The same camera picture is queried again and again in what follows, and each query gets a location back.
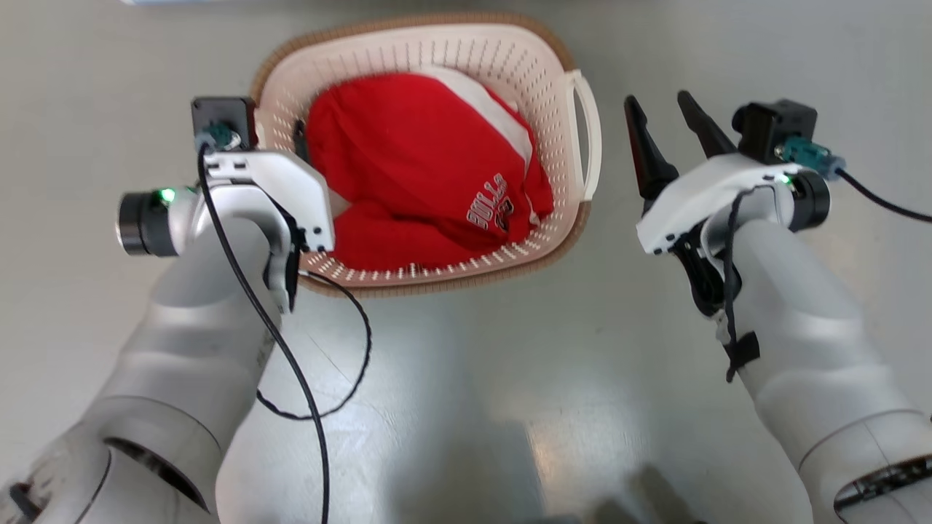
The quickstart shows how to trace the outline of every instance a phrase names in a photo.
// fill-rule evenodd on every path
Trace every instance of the basket rim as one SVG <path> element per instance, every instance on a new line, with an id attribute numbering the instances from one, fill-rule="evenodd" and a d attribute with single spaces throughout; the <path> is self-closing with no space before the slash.
<path id="1" fill-rule="evenodd" d="M 249 89 L 249 95 L 259 103 L 262 100 L 262 92 L 266 88 L 268 78 L 272 71 L 278 67 L 288 55 L 302 48 L 316 46 L 340 38 L 358 36 L 360 34 L 376 33 L 380 31 L 390 31 L 392 29 L 406 29 L 410 27 L 421 27 L 425 25 L 462 25 L 462 24 L 498 24 L 512 25 L 527 29 L 539 36 L 554 51 L 556 57 L 563 64 L 564 72 L 574 71 L 577 69 L 576 61 L 573 60 L 566 44 L 558 36 L 550 31 L 542 23 L 525 15 L 514 13 L 498 12 L 464 12 L 464 13 L 446 13 L 434 15 L 417 15 L 401 17 L 384 21 L 369 21 L 319 31 L 317 33 L 308 33 L 296 36 L 284 44 L 278 46 L 271 55 L 262 62 L 259 70 L 255 73 L 253 84 Z"/>
<path id="2" fill-rule="evenodd" d="M 431 15 L 417 15 L 401 17 L 383 21 L 370 21 L 358 24 L 352 24 L 335 29 L 320 31 L 317 33 L 303 34 L 292 38 L 284 44 L 278 46 L 275 51 L 262 63 L 255 74 L 253 84 L 250 87 L 250 96 L 257 103 L 262 100 L 262 93 L 266 88 L 268 78 L 278 67 L 279 63 L 291 55 L 293 52 L 302 48 L 315 46 L 325 42 L 330 42 L 340 38 L 357 36 L 360 34 L 375 33 L 381 31 L 390 31 L 392 29 L 405 29 L 411 27 L 421 27 L 426 25 L 463 25 L 463 24 L 499 24 L 511 25 L 527 29 L 539 36 L 556 54 L 556 57 L 563 65 L 565 72 L 577 69 L 576 62 L 566 47 L 566 44 L 560 40 L 553 32 L 542 23 L 525 15 L 504 12 L 463 12 L 463 13 L 444 13 Z M 454 291 L 469 287 L 477 287 L 489 283 L 495 283 L 527 275 L 547 268 L 553 265 L 557 260 L 562 258 L 579 240 L 583 234 L 586 222 L 589 219 L 591 202 L 580 202 L 579 209 L 576 213 L 576 220 L 566 238 L 563 239 L 553 251 L 547 255 L 531 260 L 529 262 L 512 266 L 509 268 L 493 269 L 488 273 L 477 275 L 468 275 L 464 277 L 453 277 L 450 280 L 432 283 L 399 283 L 384 286 L 354 286 L 351 283 L 341 283 L 347 287 L 358 298 L 377 298 L 392 296 L 413 296 L 425 295 L 429 293 L 443 293 L 445 291 Z M 301 275 L 298 281 L 304 287 L 317 294 L 324 296 L 343 297 L 344 295 L 331 287 L 327 283 L 320 282 L 312 277 Z"/>

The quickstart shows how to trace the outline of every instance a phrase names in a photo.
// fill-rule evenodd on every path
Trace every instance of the green led light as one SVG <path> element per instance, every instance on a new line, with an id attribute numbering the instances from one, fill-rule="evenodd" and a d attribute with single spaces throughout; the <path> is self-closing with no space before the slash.
<path id="1" fill-rule="evenodd" d="M 158 197 L 162 199 L 163 202 L 170 204 L 174 202 L 175 192 L 174 189 L 166 187 L 165 189 L 160 189 L 158 191 Z"/>

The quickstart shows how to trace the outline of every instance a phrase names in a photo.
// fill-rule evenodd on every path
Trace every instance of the plastic basket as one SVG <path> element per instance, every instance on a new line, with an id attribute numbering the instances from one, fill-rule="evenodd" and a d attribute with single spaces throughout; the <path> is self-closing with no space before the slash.
<path id="1" fill-rule="evenodd" d="M 510 14 L 436 15 L 381 21 L 299 36 L 266 60 L 256 75 L 260 147 L 294 149 L 295 121 L 306 117 L 321 91 L 359 76 L 420 65 L 454 68 L 516 103 L 534 130 L 541 164 L 554 191 L 554 212 L 523 242 L 439 269 L 394 271 L 348 268 L 327 254 L 309 254 L 302 269 L 320 273 L 358 296 L 433 293 L 492 283 L 553 264 L 585 228 L 602 163 L 595 98 L 562 42 L 539 23 Z M 583 171 L 575 98 L 588 138 Z M 330 286 L 303 278 L 313 291 Z"/>

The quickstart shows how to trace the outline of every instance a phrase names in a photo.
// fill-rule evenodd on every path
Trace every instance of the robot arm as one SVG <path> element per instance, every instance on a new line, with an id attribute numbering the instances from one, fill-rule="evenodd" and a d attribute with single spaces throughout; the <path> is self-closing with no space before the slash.
<path id="1" fill-rule="evenodd" d="M 275 325 L 291 310 L 304 231 L 332 250 L 323 178 L 294 155 L 207 156 L 207 187 L 129 193 L 117 233 L 134 255 L 178 259 L 80 421 L 0 492 L 0 523 L 207 524 L 214 484 L 274 342 L 204 205 Z"/>
<path id="2" fill-rule="evenodd" d="M 854 298 L 793 234 L 825 220 L 829 192 L 773 152 L 789 136 L 811 139 L 815 111 L 752 104 L 735 119 L 745 137 L 735 148 L 688 93 L 680 105 L 709 156 L 682 178 L 637 101 L 626 103 L 649 209 L 637 226 L 643 248 L 683 262 L 697 307 L 717 322 L 733 370 L 799 472 L 816 523 L 932 521 L 932 426 L 874 349 Z M 729 244 L 740 280 L 734 340 L 723 312 Z"/>

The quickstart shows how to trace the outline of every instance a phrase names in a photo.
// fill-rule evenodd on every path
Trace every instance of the floor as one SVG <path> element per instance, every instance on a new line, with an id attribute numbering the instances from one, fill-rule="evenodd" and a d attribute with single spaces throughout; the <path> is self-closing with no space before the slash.
<path id="1" fill-rule="evenodd" d="M 723 123 L 751 100 L 820 112 L 816 138 L 903 205 L 932 208 L 932 5 L 895 0 L 329 0 L 0 6 L 0 476 L 84 409 L 166 262 L 113 239 L 119 195 L 194 176 L 188 101 L 241 94 L 296 34 L 401 13 L 520 11 L 563 37 L 590 79 L 607 151 L 587 231 L 533 276 L 367 301 L 375 353 L 358 400 L 326 423 L 334 522 L 807 522 L 802 485 L 758 422 L 672 259 L 639 251 L 622 100 L 667 158 L 701 158 L 689 89 Z M 865 303 L 907 394 L 932 410 L 925 325 L 932 229 L 845 186 L 807 240 Z M 305 293 L 286 319 L 323 404 L 363 350 L 351 305 Z M 299 409 L 280 357 L 262 387 Z M 225 524 L 313 522 L 311 425 L 254 409 L 218 483 Z"/>

